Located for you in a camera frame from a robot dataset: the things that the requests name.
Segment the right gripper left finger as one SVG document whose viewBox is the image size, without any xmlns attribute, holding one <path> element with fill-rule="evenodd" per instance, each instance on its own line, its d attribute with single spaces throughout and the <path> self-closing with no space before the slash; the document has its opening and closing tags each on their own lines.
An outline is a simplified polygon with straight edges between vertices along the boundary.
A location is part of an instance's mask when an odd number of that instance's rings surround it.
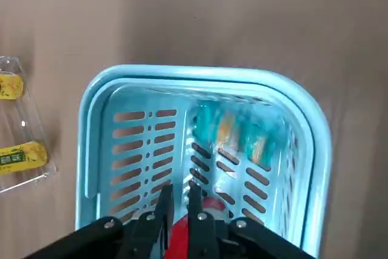
<svg viewBox="0 0 388 259">
<path fill-rule="evenodd" d="M 123 224 L 102 217 L 27 258 L 162 258 L 173 221 L 173 186 L 161 189 L 154 210 Z"/>
</svg>

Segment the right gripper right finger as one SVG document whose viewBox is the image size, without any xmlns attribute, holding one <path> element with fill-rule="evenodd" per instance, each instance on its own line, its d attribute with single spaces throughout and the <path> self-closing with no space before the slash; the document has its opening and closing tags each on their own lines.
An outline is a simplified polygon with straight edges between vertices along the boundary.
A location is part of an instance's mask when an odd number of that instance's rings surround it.
<svg viewBox="0 0 388 259">
<path fill-rule="evenodd" d="M 188 232 L 188 258 L 312 258 L 251 218 L 215 219 L 202 208 L 198 185 L 189 190 Z"/>
</svg>

